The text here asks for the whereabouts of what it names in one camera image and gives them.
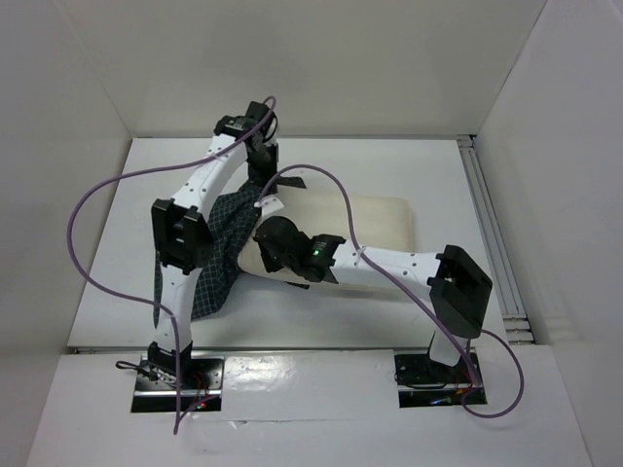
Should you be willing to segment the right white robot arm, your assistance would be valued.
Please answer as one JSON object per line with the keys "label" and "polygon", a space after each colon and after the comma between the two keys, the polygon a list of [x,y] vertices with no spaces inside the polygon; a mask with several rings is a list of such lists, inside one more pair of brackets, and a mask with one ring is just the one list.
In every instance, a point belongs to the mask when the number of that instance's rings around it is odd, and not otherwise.
{"label": "right white robot arm", "polygon": [[376,289],[402,284],[411,295],[432,304],[437,330],[424,368],[436,381],[457,372],[467,345],[481,335],[493,283],[458,246],[448,245],[441,253],[357,247],[336,235],[309,237],[282,216],[263,221],[253,240],[268,273],[287,269],[306,284]]}

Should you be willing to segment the aluminium rail right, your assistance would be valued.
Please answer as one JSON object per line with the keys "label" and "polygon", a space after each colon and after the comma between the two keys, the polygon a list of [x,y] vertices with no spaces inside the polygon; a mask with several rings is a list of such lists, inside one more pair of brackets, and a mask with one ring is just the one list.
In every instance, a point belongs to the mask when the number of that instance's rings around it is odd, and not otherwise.
{"label": "aluminium rail right", "polygon": [[458,151],[465,170],[495,284],[495,293],[511,345],[535,344],[531,324],[506,251],[494,205],[478,161],[475,138],[461,135]]}

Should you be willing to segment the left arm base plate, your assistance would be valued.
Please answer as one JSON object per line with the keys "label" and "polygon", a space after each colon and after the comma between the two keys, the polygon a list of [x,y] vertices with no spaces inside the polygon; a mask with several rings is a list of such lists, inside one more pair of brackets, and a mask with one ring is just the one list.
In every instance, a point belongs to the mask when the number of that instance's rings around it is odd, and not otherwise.
{"label": "left arm base plate", "polygon": [[[140,355],[138,363],[118,361],[135,372],[130,411],[132,413],[175,413],[176,386],[174,376],[151,369],[147,356]],[[225,357],[193,352],[190,365],[181,382],[180,411],[184,413],[195,404],[195,413],[216,413],[222,408]]]}

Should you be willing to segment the dark plaid pillowcase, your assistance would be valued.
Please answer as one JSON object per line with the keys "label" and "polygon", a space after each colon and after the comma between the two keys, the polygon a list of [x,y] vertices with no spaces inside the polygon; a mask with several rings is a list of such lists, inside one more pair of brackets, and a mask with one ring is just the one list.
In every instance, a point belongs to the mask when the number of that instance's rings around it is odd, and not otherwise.
{"label": "dark plaid pillowcase", "polygon": [[215,200],[207,225],[214,249],[195,288],[191,320],[199,321],[218,312],[240,275],[238,256],[260,219],[254,203],[262,187],[250,180]]}

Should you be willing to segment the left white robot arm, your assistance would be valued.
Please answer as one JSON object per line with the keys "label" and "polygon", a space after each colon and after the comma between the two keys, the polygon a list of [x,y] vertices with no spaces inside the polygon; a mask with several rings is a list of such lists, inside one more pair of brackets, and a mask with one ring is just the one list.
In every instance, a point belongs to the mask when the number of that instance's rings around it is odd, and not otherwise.
{"label": "left white robot arm", "polygon": [[255,203],[274,190],[275,105],[269,96],[219,120],[205,160],[170,198],[152,204],[155,336],[147,361],[171,388],[191,379],[192,321],[225,302],[238,254],[259,219]]}

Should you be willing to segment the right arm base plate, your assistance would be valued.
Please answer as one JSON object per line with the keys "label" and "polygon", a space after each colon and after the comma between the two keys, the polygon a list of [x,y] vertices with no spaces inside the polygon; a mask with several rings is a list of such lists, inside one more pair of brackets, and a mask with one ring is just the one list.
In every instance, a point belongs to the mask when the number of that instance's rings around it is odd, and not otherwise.
{"label": "right arm base plate", "polygon": [[484,385],[473,383],[462,358],[453,367],[430,360],[423,350],[396,352],[393,359],[401,409],[488,403]]}

